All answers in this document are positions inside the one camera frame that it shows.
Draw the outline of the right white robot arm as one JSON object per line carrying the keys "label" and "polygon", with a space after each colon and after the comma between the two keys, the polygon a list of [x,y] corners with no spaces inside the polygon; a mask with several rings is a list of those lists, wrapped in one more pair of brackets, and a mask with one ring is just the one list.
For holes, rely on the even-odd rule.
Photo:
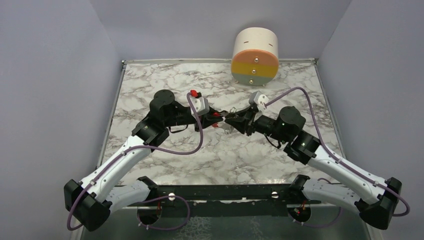
{"label": "right white robot arm", "polygon": [[250,106],[225,114],[224,121],[247,136],[260,133],[279,145],[286,144],[283,151],[289,158],[320,170],[342,184],[336,186],[298,176],[288,190],[292,202],[327,202],[358,214],[374,228],[389,227],[402,183],[394,177],[385,179],[367,172],[330,150],[303,130],[306,119],[294,106],[283,107],[276,119],[261,115],[256,106]]}

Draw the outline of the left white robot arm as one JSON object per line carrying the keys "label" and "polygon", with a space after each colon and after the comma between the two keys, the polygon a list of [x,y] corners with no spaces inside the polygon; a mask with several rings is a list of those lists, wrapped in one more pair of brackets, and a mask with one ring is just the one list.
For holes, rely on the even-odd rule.
{"label": "left white robot arm", "polygon": [[[69,212],[66,227],[69,231],[81,227],[94,231],[115,210],[137,202],[147,206],[155,203],[157,191],[146,178],[129,187],[116,185],[129,170],[154,151],[179,156],[198,152],[204,141],[203,130],[224,120],[222,112],[211,108],[201,93],[191,90],[186,99],[188,106],[183,106],[176,101],[171,90],[157,91],[149,103],[146,117],[136,125],[118,151],[80,181],[71,179],[65,184],[65,208]],[[200,134],[195,149],[176,151],[160,147],[171,134],[172,127],[189,125],[194,125]]]}

